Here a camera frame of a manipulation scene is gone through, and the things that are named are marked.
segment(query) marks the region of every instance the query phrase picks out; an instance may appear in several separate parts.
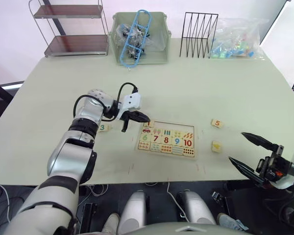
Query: brown shelf tier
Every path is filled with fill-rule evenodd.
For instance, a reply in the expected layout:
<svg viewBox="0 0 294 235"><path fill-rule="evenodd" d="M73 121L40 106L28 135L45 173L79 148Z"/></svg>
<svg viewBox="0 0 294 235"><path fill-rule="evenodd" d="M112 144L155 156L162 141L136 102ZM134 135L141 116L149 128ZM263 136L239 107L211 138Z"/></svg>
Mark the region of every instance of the brown shelf tier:
<svg viewBox="0 0 294 235"><path fill-rule="evenodd" d="M34 18L101 18L101 12L101 5L42 5Z"/></svg>
<svg viewBox="0 0 294 235"><path fill-rule="evenodd" d="M55 36L45 56L98 55L108 53L108 35Z"/></svg>

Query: black wire rack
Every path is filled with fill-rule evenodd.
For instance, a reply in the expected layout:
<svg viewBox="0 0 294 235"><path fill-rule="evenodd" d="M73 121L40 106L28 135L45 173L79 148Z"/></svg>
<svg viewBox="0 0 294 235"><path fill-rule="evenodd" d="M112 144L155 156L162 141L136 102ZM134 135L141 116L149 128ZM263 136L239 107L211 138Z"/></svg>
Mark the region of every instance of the black wire rack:
<svg viewBox="0 0 294 235"><path fill-rule="evenodd" d="M205 58L205 55L208 54L210 58L209 53L215 38L218 16L218 14L210 13L185 12L180 56L183 41L186 40L186 57L191 53L192 57L195 55L199 58L202 54L202 57Z"/></svg>

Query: number puzzle board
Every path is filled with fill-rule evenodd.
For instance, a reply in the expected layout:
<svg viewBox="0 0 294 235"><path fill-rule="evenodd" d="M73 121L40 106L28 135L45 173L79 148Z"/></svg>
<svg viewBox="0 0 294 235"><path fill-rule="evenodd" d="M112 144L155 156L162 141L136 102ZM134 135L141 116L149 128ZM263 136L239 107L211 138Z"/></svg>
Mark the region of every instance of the number puzzle board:
<svg viewBox="0 0 294 235"><path fill-rule="evenodd" d="M194 126L151 121L142 125L136 149L162 156L196 159L194 140Z"/></svg>

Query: plastic bag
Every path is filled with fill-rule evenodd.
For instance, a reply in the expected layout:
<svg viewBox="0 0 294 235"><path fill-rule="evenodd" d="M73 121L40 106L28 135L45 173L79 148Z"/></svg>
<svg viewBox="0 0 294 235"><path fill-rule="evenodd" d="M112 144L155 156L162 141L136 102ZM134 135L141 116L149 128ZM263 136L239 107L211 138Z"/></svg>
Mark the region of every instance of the plastic bag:
<svg viewBox="0 0 294 235"><path fill-rule="evenodd" d="M119 47L123 47L127 36L130 32L131 26L127 24L120 24L116 28L116 44ZM131 45L136 45L136 47L140 47L141 43L143 41L143 32L137 28L133 28L133 32L130 37L129 43ZM165 42L165 36L163 35L163 32L160 31L159 33L156 33L154 35L150 35L149 32L147 32L146 40L145 40L145 46L144 46L144 52L145 51L163 51L166 48L166 42ZM132 51L128 51L129 57L135 58L135 51L132 49Z"/></svg>
<svg viewBox="0 0 294 235"><path fill-rule="evenodd" d="M261 19L218 19L210 58L264 59L258 25L267 22Z"/></svg>

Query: plastic storage bin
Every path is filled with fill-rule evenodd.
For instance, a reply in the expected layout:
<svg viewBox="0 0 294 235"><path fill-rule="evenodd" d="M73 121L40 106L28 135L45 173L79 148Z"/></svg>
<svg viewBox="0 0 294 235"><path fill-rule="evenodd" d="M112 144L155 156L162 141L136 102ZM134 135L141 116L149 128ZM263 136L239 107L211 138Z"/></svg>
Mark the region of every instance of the plastic storage bin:
<svg viewBox="0 0 294 235"><path fill-rule="evenodd" d="M145 46L146 55L142 55L139 60L139 65L146 64L165 64L168 61L169 49L170 49L170 38L171 32L167 27L167 15L163 12L150 12L152 15L152 21L149 28L150 39L153 40L155 44L164 44L163 50L148 50L148 46ZM113 25L112 30L109 33L110 42L112 46L112 50L116 57L116 61L118 64L120 63L120 54L123 49L123 45L119 46L117 43L117 33L116 29L120 24L128 24L132 25L133 20L135 18L136 12L118 12L113 16ZM148 15L140 14L139 23L144 25L148 21ZM134 59L128 58L126 55L123 59L127 64L134 64Z"/></svg>

